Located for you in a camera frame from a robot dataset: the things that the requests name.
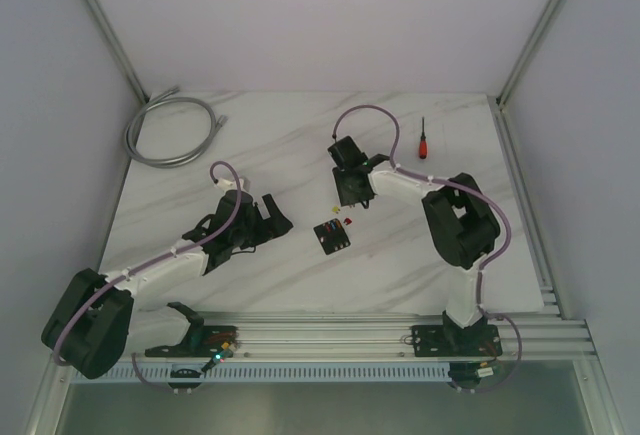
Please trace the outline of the black fuse box base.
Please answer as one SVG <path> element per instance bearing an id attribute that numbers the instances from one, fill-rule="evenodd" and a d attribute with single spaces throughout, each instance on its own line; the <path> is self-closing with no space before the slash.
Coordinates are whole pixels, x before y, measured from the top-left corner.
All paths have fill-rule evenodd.
<path id="1" fill-rule="evenodd" d="M 339 223 L 339 228 L 334 227 L 334 222 Z M 328 231 L 326 234 L 322 233 L 322 227 L 327 227 L 328 224 L 333 226 L 333 231 Z M 347 232 L 338 219 L 332 219 L 315 226 L 313 232 L 326 255 L 331 255 L 351 245 Z"/>

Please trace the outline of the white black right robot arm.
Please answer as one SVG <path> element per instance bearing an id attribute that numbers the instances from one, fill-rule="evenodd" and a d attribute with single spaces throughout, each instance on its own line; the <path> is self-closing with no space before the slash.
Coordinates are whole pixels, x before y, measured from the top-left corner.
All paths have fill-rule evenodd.
<path id="1" fill-rule="evenodd" d="M 475 326 L 482 317 L 478 302 L 480 264 L 494 251 L 501 229 L 488 199 L 470 174 L 436 179 L 391 164 L 382 154 L 368 157 L 347 136 L 334 142 L 328 153 L 335 163 L 332 174 L 343 206 L 365 209 L 377 196 L 392 197 L 420 206 L 432 244 L 450 267 L 449 296 L 443 320 L 444 345 L 464 354 L 478 342 Z"/>

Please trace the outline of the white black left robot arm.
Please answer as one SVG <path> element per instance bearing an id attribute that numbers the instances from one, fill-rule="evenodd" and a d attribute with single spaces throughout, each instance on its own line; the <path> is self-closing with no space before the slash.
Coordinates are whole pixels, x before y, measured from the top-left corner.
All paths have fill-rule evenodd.
<path id="1" fill-rule="evenodd" d="M 159 262 L 106 274 L 76 273 L 41 334 L 59 362 L 89 379 L 107 373 L 131 354 L 195 357 L 210 354 L 207 328 L 194 309 L 172 301 L 169 291 L 199 279 L 235 254 L 288 234 L 292 222 L 272 195 L 262 198 L 268 214 L 244 191 L 231 189 L 214 213 L 184 233 Z"/>

